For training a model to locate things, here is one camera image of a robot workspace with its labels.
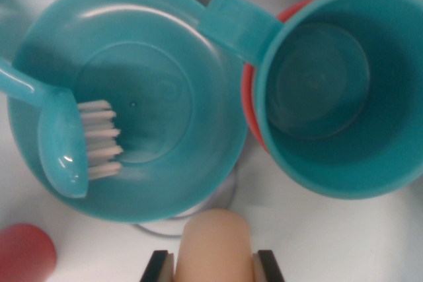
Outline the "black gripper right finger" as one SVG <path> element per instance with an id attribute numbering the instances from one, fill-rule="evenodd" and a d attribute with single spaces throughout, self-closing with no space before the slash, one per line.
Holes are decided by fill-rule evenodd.
<path id="1" fill-rule="evenodd" d="M 272 250 L 259 250 L 252 258 L 255 282 L 285 282 Z"/>

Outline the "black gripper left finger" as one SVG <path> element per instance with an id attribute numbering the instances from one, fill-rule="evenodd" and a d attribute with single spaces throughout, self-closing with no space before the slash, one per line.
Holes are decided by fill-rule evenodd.
<path id="1" fill-rule="evenodd" d="M 174 254 L 167 250 L 155 250 L 143 272 L 140 282 L 174 281 Z"/>

